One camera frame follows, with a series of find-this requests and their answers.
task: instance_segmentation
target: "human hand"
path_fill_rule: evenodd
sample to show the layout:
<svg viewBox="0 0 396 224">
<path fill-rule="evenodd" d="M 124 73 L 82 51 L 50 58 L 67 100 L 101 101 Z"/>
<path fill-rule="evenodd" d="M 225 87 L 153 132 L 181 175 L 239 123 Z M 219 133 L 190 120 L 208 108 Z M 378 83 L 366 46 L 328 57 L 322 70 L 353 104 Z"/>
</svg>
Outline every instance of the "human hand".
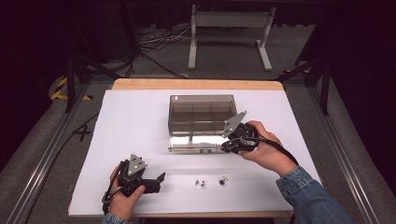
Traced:
<svg viewBox="0 0 396 224">
<path fill-rule="evenodd" d="M 257 132 L 264 138 L 282 145 L 279 139 L 273 133 L 267 132 L 265 130 L 261 122 L 251 120 L 248 122 L 248 124 L 255 127 Z M 254 151 L 249 152 L 241 150 L 238 152 L 238 154 L 245 160 L 255 161 L 265 169 L 277 172 L 280 176 L 287 174 L 297 166 L 297 164 L 289 159 L 285 154 L 264 142 L 260 142 Z"/>
<path fill-rule="evenodd" d="M 113 173 L 111 174 L 110 181 L 114 175 L 117 175 L 116 180 L 113 183 L 112 188 L 115 189 L 119 186 L 119 175 L 117 174 L 118 166 L 114 169 Z M 111 198 L 111 203 L 109 206 L 109 213 L 113 214 L 114 216 L 120 217 L 125 220 L 129 220 L 134 213 L 134 205 L 136 204 L 137 200 L 142 196 L 143 192 L 145 192 L 145 186 L 140 186 L 137 188 L 131 196 L 126 197 L 121 192 L 118 192 L 113 195 Z"/>
</svg>

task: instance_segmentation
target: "wire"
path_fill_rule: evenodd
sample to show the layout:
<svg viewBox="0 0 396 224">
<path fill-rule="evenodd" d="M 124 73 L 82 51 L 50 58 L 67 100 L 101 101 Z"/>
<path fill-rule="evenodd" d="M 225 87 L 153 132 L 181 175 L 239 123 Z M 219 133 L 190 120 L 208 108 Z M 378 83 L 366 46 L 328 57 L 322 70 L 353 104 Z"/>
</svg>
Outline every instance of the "wire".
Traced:
<svg viewBox="0 0 396 224">
<path fill-rule="evenodd" d="M 131 76 L 131 72 L 134 73 L 134 67 L 133 64 L 131 63 L 131 65 L 128 68 L 128 71 L 126 71 L 125 73 L 125 77 L 130 77 Z"/>
<path fill-rule="evenodd" d="M 61 154 L 61 152 L 62 152 L 62 150 L 64 149 L 64 147 L 66 146 L 66 144 L 70 141 L 70 139 L 71 139 L 79 130 L 81 130 L 82 128 L 84 128 L 85 125 L 86 125 L 88 122 L 90 122 L 91 120 L 93 120 L 94 118 L 96 118 L 98 115 L 99 115 L 99 113 L 93 115 L 90 119 L 88 119 L 87 121 L 85 121 L 82 125 L 80 125 L 78 128 L 76 128 L 76 129 L 70 134 L 70 136 L 64 141 L 64 143 L 62 144 L 62 146 L 61 146 L 61 147 L 58 149 L 58 151 L 56 152 L 56 154 L 55 154 L 55 156 L 54 156 L 54 159 L 51 161 L 51 163 L 50 163 L 50 165 L 49 165 L 48 171 L 44 174 L 43 183 L 46 183 L 46 182 L 47 182 L 47 178 L 48 178 L 48 176 L 49 176 L 49 174 L 50 174 L 50 170 L 52 169 L 53 165 L 55 164 L 56 160 L 58 159 L 59 155 Z M 26 216 L 26 219 L 25 219 L 25 222 L 24 222 L 25 224 L 29 222 L 29 219 L 30 219 L 30 216 L 32 215 L 33 209 L 35 208 L 35 204 L 37 203 L 38 196 L 41 194 L 41 191 L 43 190 L 43 188 L 44 188 L 44 185 L 41 185 L 40 188 L 39 188 L 39 190 L 38 190 L 37 195 L 35 196 L 35 198 L 34 198 L 34 200 L 33 200 L 32 206 L 29 208 L 29 213 L 28 213 L 28 215 Z"/>
<path fill-rule="evenodd" d="M 102 198 L 102 203 L 103 203 L 103 212 L 105 214 L 108 213 L 108 206 L 110 205 L 110 200 L 113 197 L 114 194 L 118 193 L 120 190 L 124 189 L 124 187 L 118 187 L 115 189 L 111 189 L 113 187 L 114 181 L 116 181 L 117 176 L 119 175 L 120 170 L 125 166 L 125 162 L 121 161 L 119 167 L 117 167 L 116 173 L 111 177 L 110 185 L 108 186 L 107 191 L 105 192 L 105 195 Z"/>
<path fill-rule="evenodd" d="M 172 31 L 169 33 L 167 31 L 165 31 L 159 37 L 157 37 L 155 34 L 152 34 L 152 33 L 143 34 L 143 35 L 148 35 L 148 34 L 154 35 L 154 37 L 147 38 L 146 40 L 141 41 L 140 48 L 146 49 L 146 50 L 143 50 L 145 52 L 152 51 L 154 49 L 156 49 L 156 50 L 164 49 L 167 46 L 169 46 L 170 44 L 176 43 L 182 39 L 190 39 L 185 36 L 189 30 L 190 30 L 190 27 L 188 27 L 182 31 L 177 31 L 177 32 Z"/>
<path fill-rule="evenodd" d="M 161 40 L 166 40 L 166 41 L 172 41 L 174 39 L 177 38 L 186 38 L 186 39 L 190 39 L 187 37 L 182 36 L 184 33 L 186 33 L 188 30 L 190 30 L 191 27 L 185 29 L 184 31 L 182 31 L 180 34 L 173 36 L 173 35 L 169 35 L 167 37 L 162 37 L 162 38 L 155 38 L 155 39 L 151 39 L 151 40 L 147 40 L 147 41 L 141 41 L 139 42 L 140 44 L 148 44 L 148 43 L 153 43 L 153 42 L 157 42 L 157 41 L 161 41 Z"/>
<path fill-rule="evenodd" d="M 175 73 L 169 69 L 167 69 L 166 67 L 164 67 L 162 64 L 158 63 L 157 61 L 155 61 L 154 59 L 150 58 L 147 54 L 141 52 L 141 56 L 142 58 L 145 58 L 147 60 L 149 60 L 151 63 L 156 63 L 158 66 L 161 67 L 162 70 L 169 72 L 170 74 L 174 75 L 175 77 L 179 77 L 179 78 L 183 78 L 183 79 L 188 79 L 187 77 L 182 76 L 181 74 Z"/>
<path fill-rule="evenodd" d="M 283 148 L 278 142 L 272 141 L 270 139 L 265 138 L 264 136 L 262 136 L 261 134 L 259 134 L 260 138 L 257 137 L 239 137 L 239 138 L 235 138 L 232 139 L 225 147 L 228 150 L 232 150 L 235 147 L 239 147 L 239 144 L 242 144 L 244 146 L 249 146 L 247 145 L 247 141 L 255 141 L 256 142 L 264 142 L 265 144 L 270 145 L 271 147 L 276 148 L 278 151 L 280 151 L 281 153 L 283 153 L 284 155 L 286 155 L 289 159 L 291 159 L 294 163 L 296 163 L 297 165 L 299 165 L 299 163 L 297 162 L 297 160 L 293 157 L 293 155 L 291 155 L 290 152 L 288 152 L 285 148 Z"/>
</svg>

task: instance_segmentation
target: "metal frame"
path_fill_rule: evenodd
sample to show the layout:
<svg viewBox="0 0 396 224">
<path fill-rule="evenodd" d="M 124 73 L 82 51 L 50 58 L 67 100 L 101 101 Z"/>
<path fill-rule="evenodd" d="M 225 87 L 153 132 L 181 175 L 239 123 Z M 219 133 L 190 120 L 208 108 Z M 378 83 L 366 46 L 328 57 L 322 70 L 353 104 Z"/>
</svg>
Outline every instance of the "metal frame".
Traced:
<svg viewBox="0 0 396 224">
<path fill-rule="evenodd" d="M 355 201 L 359 209 L 361 210 L 361 214 L 364 218 L 365 223 L 380 223 L 378 217 L 375 214 L 375 210 L 372 207 L 369 199 L 367 198 L 363 186 L 361 185 L 361 181 L 349 161 L 346 150 L 344 149 L 341 140 L 339 139 L 334 127 L 332 126 L 332 121 L 330 120 L 329 116 L 326 116 L 321 111 L 321 103 L 318 93 L 313 87 L 309 87 L 307 89 L 311 100 L 314 102 L 321 121 L 323 122 L 326 131 L 328 132 L 330 139 L 332 140 L 335 158 L 337 159 L 341 170 L 344 173 L 346 182 L 348 183 L 350 190 L 355 198 Z"/>
<path fill-rule="evenodd" d="M 261 40 L 257 40 L 257 48 L 262 57 L 265 71 L 271 71 L 272 66 L 265 50 L 270 33 L 271 24 L 275 16 L 275 7 L 271 7 L 269 12 L 209 12 L 196 11 L 196 6 L 192 5 L 191 11 L 191 45 L 189 57 L 189 69 L 195 69 L 197 54 L 197 26 L 231 26 L 231 27 L 257 27 L 264 28 Z"/>
<path fill-rule="evenodd" d="M 66 130 L 71 118 L 77 110 L 77 105 L 82 100 L 85 92 L 87 91 L 89 84 L 81 84 L 78 88 L 77 99 L 74 105 L 70 108 L 68 113 L 64 113 L 61 123 L 58 126 L 55 134 L 52 136 L 49 145 L 41 157 L 40 162 L 30 176 L 29 182 L 27 183 L 21 197 L 15 204 L 11 214 L 9 215 L 6 223 L 24 223 L 30 209 L 35 205 L 35 200 L 38 198 L 41 189 L 43 188 L 46 177 L 50 172 L 50 167 L 55 162 L 56 155 L 60 150 L 61 140 L 64 137 L 64 131 Z"/>
</svg>

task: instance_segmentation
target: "clear plastic container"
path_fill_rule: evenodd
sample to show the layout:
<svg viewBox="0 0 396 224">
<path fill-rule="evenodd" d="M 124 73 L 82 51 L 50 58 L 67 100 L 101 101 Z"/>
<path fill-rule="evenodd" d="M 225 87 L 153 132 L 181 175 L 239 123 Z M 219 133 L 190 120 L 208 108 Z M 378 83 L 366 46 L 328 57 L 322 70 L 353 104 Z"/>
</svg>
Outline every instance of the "clear plastic container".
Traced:
<svg viewBox="0 0 396 224">
<path fill-rule="evenodd" d="M 220 151 L 224 121 L 236 115 L 233 95 L 172 95 L 169 151 Z"/>
</svg>

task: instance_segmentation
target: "denim sleeve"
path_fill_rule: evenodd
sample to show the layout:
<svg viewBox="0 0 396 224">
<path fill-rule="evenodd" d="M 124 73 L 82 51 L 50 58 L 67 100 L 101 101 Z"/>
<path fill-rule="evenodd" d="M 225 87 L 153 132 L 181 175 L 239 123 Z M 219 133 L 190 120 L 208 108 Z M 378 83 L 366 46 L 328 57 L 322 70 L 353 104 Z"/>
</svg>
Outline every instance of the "denim sleeve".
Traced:
<svg viewBox="0 0 396 224">
<path fill-rule="evenodd" d="M 353 223 L 341 205 L 298 166 L 276 184 L 283 198 L 293 206 L 298 223 Z"/>
<path fill-rule="evenodd" d="M 123 218 L 114 216 L 111 213 L 107 213 L 103 218 L 102 224 L 133 224 L 133 223 L 132 221 L 128 221 Z"/>
</svg>

